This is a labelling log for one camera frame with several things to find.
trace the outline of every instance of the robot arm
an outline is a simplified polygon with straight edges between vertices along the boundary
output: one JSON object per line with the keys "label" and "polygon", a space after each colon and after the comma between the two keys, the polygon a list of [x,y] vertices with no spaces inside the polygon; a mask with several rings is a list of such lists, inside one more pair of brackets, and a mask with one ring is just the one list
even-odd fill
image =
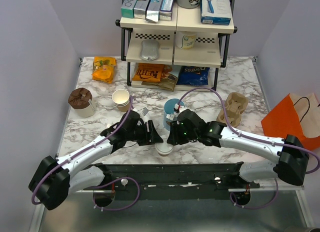
{"label": "robot arm", "polygon": [[48,172],[60,165],[43,182],[36,193],[37,198],[48,210],[58,207],[72,192],[100,185],[105,178],[104,173],[95,166],[85,168],[94,161],[124,147],[127,141],[136,141],[139,146],[163,142],[156,132],[153,122],[149,120],[145,123],[139,113],[135,111],[129,113],[122,127],[113,134],[115,126],[116,124],[105,129],[94,141],[71,154],[58,159],[48,156],[41,161],[29,184],[29,189],[32,192]]}
{"label": "robot arm", "polygon": [[[238,129],[236,131],[239,134],[235,134],[224,123],[217,121],[205,123],[195,112],[187,109],[178,115],[177,121],[171,123],[167,143],[181,145],[199,141],[206,146],[235,148],[253,153],[267,160],[244,163],[239,170],[239,176],[245,181],[278,177],[292,185],[303,185],[309,155],[298,149],[274,145],[291,144],[303,147],[296,137],[288,135],[286,139],[271,138]],[[247,139],[242,135],[270,141],[271,144]]]}

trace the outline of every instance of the cardboard cup holder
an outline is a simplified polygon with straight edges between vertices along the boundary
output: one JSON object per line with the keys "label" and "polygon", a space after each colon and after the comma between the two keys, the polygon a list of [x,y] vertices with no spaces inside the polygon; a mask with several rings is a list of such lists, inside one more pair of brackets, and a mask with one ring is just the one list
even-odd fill
{"label": "cardboard cup holder", "polygon": [[[241,114],[245,111],[248,105],[248,98],[240,93],[230,93],[225,103],[228,120],[232,127],[238,127],[241,122]],[[218,122],[226,123],[224,110],[221,109],[216,119]]]}

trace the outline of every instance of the blue cup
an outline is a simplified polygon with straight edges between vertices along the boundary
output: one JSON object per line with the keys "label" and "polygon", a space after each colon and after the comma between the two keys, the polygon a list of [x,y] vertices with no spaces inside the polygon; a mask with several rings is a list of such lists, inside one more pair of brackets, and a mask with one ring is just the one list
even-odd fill
{"label": "blue cup", "polygon": [[[167,115],[174,113],[174,108],[175,108],[175,104],[178,103],[180,99],[178,98],[172,98],[169,99],[168,101],[166,101],[166,103],[164,104],[164,108],[163,108],[163,126],[166,130],[170,131],[170,124],[171,124],[171,120],[167,119]],[[183,103],[183,101],[181,101],[180,103],[181,106],[184,106],[185,104]]]}

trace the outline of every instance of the box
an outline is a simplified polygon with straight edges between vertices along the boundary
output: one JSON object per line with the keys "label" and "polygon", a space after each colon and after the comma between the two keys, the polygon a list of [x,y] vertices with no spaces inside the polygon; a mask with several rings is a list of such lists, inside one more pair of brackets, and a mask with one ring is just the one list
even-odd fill
{"label": "box", "polygon": [[134,18],[146,19],[150,0],[138,0],[134,7]]}
{"label": "box", "polygon": [[121,6],[121,15],[124,18],[134,18],[134,8],[138,0],[124,0]]}
{"label": "box", "polygon": [[201,0],[201,22],[229,25],[232,18],[229,0]]}
{"label": "box", "polygon": [[146,12],[146,19],[149,22],[157,23],[159,21],[159,11],[162,5],[162,0],[150,0],[148,10]]}
{"label": "box", "polygon": [[174,3],[175,3],[175,0],[163,0],[162,1],[160,13],[159,13],[160,20],[171,21]]}

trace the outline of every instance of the white wall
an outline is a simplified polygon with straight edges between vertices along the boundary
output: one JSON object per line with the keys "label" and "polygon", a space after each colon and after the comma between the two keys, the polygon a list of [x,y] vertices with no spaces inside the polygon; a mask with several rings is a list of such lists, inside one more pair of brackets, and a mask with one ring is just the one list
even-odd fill
{"label": "white wall", "polygon": [[[290,92],[315,92],[320,98],[319,3],[290,0],[259,54],[258,72],[271,108]],[[320,172],[307,175],[304,184],[313,218],[320,226]]]}
{"label": "white wall", "polygon": [[28,231],[28,190],[54,155],[79,59],[49,0],[0,0],[0,230]]}
{"label": "white wall", "polygon": [[[122,0],[50,0],[75,50],[82,56],[120,55]],[[256,56],[289,0],[235,0],[229,55]]]}
{"label": "white wall", "polygon": [[235,0],[233,20],[238,32],[230,36],[230,56],[257,56],[289,0]]}

